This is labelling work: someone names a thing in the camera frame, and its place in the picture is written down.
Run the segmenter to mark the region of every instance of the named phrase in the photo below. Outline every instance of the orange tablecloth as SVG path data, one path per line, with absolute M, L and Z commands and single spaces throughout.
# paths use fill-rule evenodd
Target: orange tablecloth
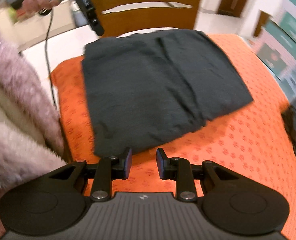
M 163 145 L 169 157 L 192 164 L 212 160 L 279 191 L 290 204 L 283 233 L 296 240 L 296 157 L 281 112 L 288 101 L 266 67 L 236 35 L 210 35 L 228 55 L 248 86 L 254 102 L 205 128 Z M 82 57 L 62 62 L 52 73 L 59 90 L 63 127 L 74 159 L 96 163 L 94 134 L 87 109 Z M 115 191 L 174 191 L 175 182 L 159 179 L 156 149 L 133 156 L 130 178 L 114 181 Z M 202 195 L 197 183 L 197 191 Z

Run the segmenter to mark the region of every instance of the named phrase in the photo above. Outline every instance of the round pad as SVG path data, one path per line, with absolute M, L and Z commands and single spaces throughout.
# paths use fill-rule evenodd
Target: round pad
M 281 229 L 289 213 L 286 199 L 277 191 L 257 185 L 252 191 L 212 190 L 202 209 L 217 227 L 238 235 L 264 235 Z
M 84 198 L 78 192 L 10 191 L 0 200 L 0 218 L 7 229 L 44 236 L 74 224 L 85 208 Z

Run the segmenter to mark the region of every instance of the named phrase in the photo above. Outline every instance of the chair backrest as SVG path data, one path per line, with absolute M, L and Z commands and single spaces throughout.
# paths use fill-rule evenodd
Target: chair backrest
M 124 33 L 159 27 L 193 29 L 200 0 L 92 0 L 102 26 L 105 29 L 103 37 L 117 37 Z M 103 13 L 120 5 L 163 2 L 168 5 L 180 3 L 188 5 L 178 8 L 152 7 L 131 9 L 121 12 Z

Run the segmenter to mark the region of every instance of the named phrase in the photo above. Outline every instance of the hand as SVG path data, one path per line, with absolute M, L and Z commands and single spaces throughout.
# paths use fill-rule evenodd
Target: hand
M 42 9 L 51 9 L 59 4 L 59 0 L 24 0 L 21 9 L 25 11 L 26 14 L 32 14 Z

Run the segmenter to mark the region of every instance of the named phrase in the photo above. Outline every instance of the black cable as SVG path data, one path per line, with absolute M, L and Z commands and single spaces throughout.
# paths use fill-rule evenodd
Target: black cable
M 46 35 L 46 40 L 44 42 L 44 54 L 45 54 L 45 58 L 46 58 L 46 64 L 47 64 L 48 74 L 49 74 L 49 79 L 50 79 L 51 95 L 52 95 L 53 104 L 54 104 L 55 108 L 58 109 L 56 100 L 54 98 L 53 84 L 52 84 L 52 78 L 51 78 L 51 69 L 50 69 L 50 63 L 49 63 L 49 58 L 48 58 L 48 38 L 49 38 L 50 28 L 51 28 L 52 20 L 53 20 L 53 10 L 51 10 L 50 13 L 51 13 L 50 23 L 49 23 L 49 27 L 48 27 L 48 31 L 47 31 L 47 35 Z

